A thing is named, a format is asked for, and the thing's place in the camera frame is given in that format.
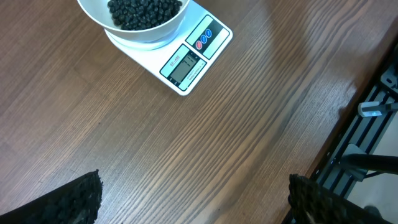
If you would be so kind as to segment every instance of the scale label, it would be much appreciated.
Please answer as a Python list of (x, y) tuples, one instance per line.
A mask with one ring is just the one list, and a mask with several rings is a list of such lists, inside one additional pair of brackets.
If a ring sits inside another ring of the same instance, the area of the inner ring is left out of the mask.
[(206, 15), (185, 41), (210, 60), (228, 36), (228, 30)]
[(185, 91), (205, 66), (204, 60), (182, 44), (160, 70), (160, 74)]

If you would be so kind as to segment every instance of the white bowl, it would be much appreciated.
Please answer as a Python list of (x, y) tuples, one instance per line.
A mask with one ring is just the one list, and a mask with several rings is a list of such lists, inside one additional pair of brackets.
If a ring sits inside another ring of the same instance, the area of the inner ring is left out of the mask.
[(129, 41), (153, 42), (175, 32), (185, 18), (185, 13), (190, 0), (179, 0), (182, 2), (180, 12), (171, 20), (160, 26), (146, 30), (122, 30), (113, 24), (112, 14), (109, 12), (109, 0), (77, 0), (84, 12), (96, 23), (103, 26), (110, 33)]

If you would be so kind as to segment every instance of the wooden table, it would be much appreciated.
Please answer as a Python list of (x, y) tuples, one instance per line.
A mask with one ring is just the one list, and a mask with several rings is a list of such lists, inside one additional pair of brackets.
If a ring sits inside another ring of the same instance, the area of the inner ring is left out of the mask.
[(398, 1), (198, 3), (234, 39), (181, 97), (76, 1), (0, 2), (0, 213), (99, 169), (97, 223), (280, 223), (289, 174), (313, 172)]

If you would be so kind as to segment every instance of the digital kitchen scale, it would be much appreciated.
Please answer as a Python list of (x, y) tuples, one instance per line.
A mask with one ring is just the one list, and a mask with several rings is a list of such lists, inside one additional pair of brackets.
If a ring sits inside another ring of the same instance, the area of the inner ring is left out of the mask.
[(176, 32), (137, 43), (106, 31), (111, 42), (179, 95), (188, 95), (232, 39), (232, 31), (191, 1)]

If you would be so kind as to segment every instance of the brown tabletop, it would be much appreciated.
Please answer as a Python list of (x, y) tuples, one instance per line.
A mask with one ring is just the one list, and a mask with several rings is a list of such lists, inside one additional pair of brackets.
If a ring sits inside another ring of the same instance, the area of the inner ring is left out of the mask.
[(281, 222), (289, 174), (313, 172), (398, 1), (197, 2), (234, 39), (187, 97), (76, 1), (0, 2), (0, 213), (99, 169), (97, 223)]

